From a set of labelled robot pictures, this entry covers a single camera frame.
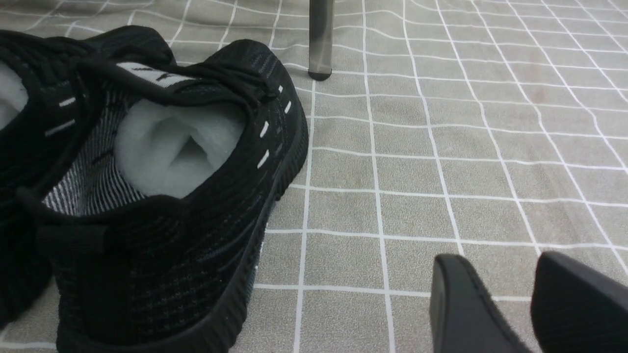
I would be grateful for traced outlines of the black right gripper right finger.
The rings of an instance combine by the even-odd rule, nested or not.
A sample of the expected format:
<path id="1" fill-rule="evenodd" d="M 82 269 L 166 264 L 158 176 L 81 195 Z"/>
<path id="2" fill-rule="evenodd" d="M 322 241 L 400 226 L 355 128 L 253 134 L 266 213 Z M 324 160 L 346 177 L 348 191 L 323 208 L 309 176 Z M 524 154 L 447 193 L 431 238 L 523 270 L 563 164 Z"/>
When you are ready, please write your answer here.
<path id="1" fill-rule="evenodd" d="M 531 321 L 544 353 L 625 353 L 628 289 L 567 255 L 545 251 L 536 267 Z"/>

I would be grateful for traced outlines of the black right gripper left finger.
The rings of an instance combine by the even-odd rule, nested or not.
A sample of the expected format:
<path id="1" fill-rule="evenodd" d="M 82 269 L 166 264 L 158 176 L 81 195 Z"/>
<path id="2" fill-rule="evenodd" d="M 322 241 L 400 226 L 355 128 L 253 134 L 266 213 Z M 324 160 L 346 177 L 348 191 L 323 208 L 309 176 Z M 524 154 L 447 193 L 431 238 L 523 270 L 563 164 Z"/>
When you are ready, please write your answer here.
<path id="1" fill-rule="evenodd" d="M 471 263 L 462 255 L 435 256 L 430 325 L 435 353 L 529 353 Z"/>

